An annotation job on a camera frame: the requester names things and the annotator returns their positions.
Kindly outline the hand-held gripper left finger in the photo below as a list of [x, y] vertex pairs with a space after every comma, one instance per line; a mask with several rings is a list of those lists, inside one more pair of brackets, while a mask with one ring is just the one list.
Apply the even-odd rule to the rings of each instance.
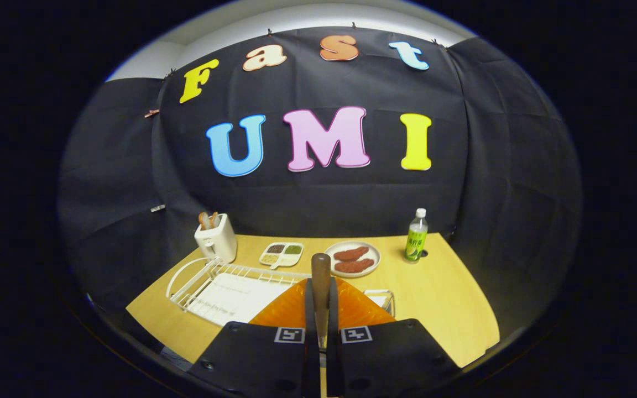
[[223, 397], [320, 397], [320, 350], [311, 280], [303, 327], [228, 322], [188, 373]]

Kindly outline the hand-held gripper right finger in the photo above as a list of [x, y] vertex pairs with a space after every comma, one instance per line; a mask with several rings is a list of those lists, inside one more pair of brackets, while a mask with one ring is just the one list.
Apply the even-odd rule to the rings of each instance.
[[457, 378], [460, 366], [417, 319], [339, 326], [341, 299], [331, 280], [327, 326], [327, 395], [421, 397]]

